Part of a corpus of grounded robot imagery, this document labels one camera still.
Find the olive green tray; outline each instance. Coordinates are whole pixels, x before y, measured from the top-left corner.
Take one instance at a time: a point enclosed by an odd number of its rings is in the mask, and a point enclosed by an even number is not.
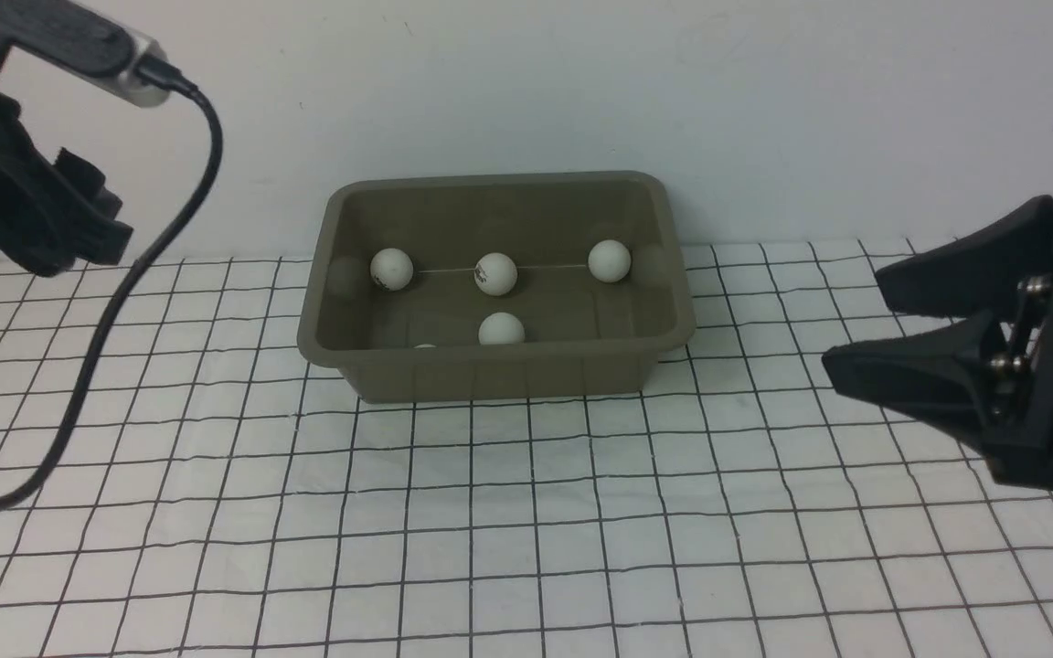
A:
[[[588,252],[614,239],[631,274],[602,283]],[[372,284],[372,255],[405,251],[404,291]],[[518,265],[510,295],[485,296],[490,252]],[[515,314],[526,342],[479,345],[489,314]],[[353,183],[327,203],[298,346],[338,367],[360,397],[392,401],[637,392],[695,326],[664,187],[639,172],[464,176]],[[434,350],[415,350],[430,343]]]

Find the white grid mat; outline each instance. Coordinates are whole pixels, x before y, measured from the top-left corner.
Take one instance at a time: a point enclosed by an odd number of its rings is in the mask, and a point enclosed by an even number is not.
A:
[[[155,266],[0,513],[0,657],[1053,655],[1053,495],[819,364],[935,325],[873,286],[907,253],[693,246],[642,396],[415,408],[298,355],[309,262]],[[0,265],[0,493],[121,276]]]

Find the white wall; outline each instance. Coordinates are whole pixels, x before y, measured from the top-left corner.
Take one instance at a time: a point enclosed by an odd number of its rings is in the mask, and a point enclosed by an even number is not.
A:
[[[217,104],[218,186],[178,254],[309,253],[367,178],[638,168],[686,241],[965,233],[1053,193],[1042,0],[91,0]],[[204,159],[184,100],[138,109],[16,56],[45,153],[100,165],[143,246]]]

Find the metal bolt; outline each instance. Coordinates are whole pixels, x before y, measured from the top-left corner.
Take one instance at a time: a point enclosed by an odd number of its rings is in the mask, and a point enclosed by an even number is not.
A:
[[[1032,297],[1046,295],[1050,291],[1050,277],[1028,276],[1027,279],[1019,280],[1018,291]]]
[[[994,371],[997,375],[1010,375],[1018,374],[1018,372],[1024,372],[1027,370],[1027,358],[1021,355],[1014,355],[1013,357],[999,354],[990,359],[990,371]]]

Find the ping pong ball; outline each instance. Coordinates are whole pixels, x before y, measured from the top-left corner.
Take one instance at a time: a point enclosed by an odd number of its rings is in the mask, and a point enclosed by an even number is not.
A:
[[[632,267],[632,254],[628,246],[615,240],[603,240],[588,254],[588,270],[594,278],[605,283],[615,283],[625,278]]]
[[[477,328],[477,342],[483,345],[510,345],[526,340],[522,322],[510,313],[494,313]]]
[[[506,254],[485,254],[474,266],[474,282],[485,295],[501,297],[518,282],[518,267]]]
[[[409,254],[393,246],[372,257],[372,282],[384,291],[396,292],[413,280],[413,261]]]

